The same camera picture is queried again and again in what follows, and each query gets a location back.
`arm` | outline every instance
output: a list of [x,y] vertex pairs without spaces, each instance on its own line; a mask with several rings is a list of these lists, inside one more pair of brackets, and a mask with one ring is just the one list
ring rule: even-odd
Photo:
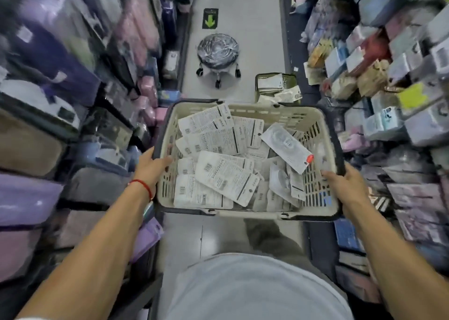
[[[142,154],[134,178],[155,184],[171,158]],[[119,293],[134,241],[149,202],[142,184],[130,184],[92,232],[50,274],[19,313],[48,320],[107,319]]]
[[323,172],[356,227],[391,315],[396,320],[449,319],[449,283],[373,207],[361,174]]

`beige plastic basket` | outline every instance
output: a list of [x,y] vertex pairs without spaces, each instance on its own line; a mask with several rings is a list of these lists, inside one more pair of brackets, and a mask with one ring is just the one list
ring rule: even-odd
[[[183,100],[172,105],[167,111],[164,126],[160,130],[154,156],[159,158],[172,155],[174,161],[159,180],[155,199],[156,206],[160,205],[165,212],[242,218],[332,221],[339,217],[341,205],[337,198],[333,196],[327,182],[322,179],[314,162],[309,165],[303,174],[306,201],[301,201],[302,205],[297,211],[257,212],[241,207],[231,210],[175,208],[173,199],[177,177],[177,161],[182,158],[181,153],[175,145],[176,139],[182,136],[178,127],[178,119],[220,103],[222,102],[217,100]],[[278,122],[286,128],[295,128],[304,131],[305,135],[301,139],[302,144],[312,153],[317,148],[320,148],[320,153],[325,153],[329,168],[334,172],[342,174],[344,162],[340,143],[334,130],[329,130],[323,111],[312,106],[286,105],[261,106],[259,104],[229,104],[229,108],[233,116],[263,119],[265,121],[265,129],[271,124]]]

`shopping basket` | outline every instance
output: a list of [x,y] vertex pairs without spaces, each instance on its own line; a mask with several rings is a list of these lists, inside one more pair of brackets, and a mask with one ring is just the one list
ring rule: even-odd
[[325,158],[329,170],[344,174],[343,152],[337,135],[329,128],[330,120],[326,112],[313,106],[294,106],[294,104],[229,104],[233,116],[263,119],[265,129],[278,122],[286,128],[295,128],[305,132],[302,144],[315,155],[315,160],[307,167],[303,174],[306,201],[300,201],[298,211],[252,211],[235,207],[234,209],[199,209],[175,208],[175,182],[177,177],[177,161],[182,158],[175,145],[181,132],[178,120],[207,108],[222,104],[219,100],[184,99],[175,102],[167,111],[164,124],[160,129],[159,138],[154,150],[154,157],[160,158],[171,155],[173,163],[166,168],[161,176],[157,194],[154,199],[156,207],[164,212],[217,215],[258,219],[291,219],[302,221],[333,221],[341,214],[341,204],[331,192],[328,183],[322,178],[315,160]]
[[289,88],[293,88],[295,86],[298,85],[298,82],[296,81],[296,77],[294,74],[285,74],[285,73],[276,73],[276,72],[272,72],[272,73],[260,73],[260,74],[256,74],[255,76],[255,102],[259,101],[259,97],[262,96],[270,96],[273,97],[274,93],[265,93],[265,92],[260,92],[259,91],[259,79],[267,79],[267,78],[271,78],[274,77],[275,75],[278,74],[282,74],[282,81],[284,84],[284,90],[287,90]]

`forearm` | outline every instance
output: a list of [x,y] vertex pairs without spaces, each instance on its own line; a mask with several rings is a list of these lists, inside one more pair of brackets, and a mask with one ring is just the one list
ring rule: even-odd
[[92,232],[44,281],[20,317],[103,320],[112,309],[131,258],[148,192],[131,184]]
[[449,284],[369,203],[349,208],[395,320],[449,319]]

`rolling stool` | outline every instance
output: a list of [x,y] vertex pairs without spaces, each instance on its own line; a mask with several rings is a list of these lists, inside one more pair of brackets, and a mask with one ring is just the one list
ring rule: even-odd
[[215,88],[221,87],[221,72],[228,72],[229,68],[236,64],[235,77],[240,78],[239,64],[239,44],[235,39],[227,34],[210,34],[207,35],[198,45],[197,54],[199,58],[199,68],[197,75],[203,76],[203,65],[209,68],[217,75]]

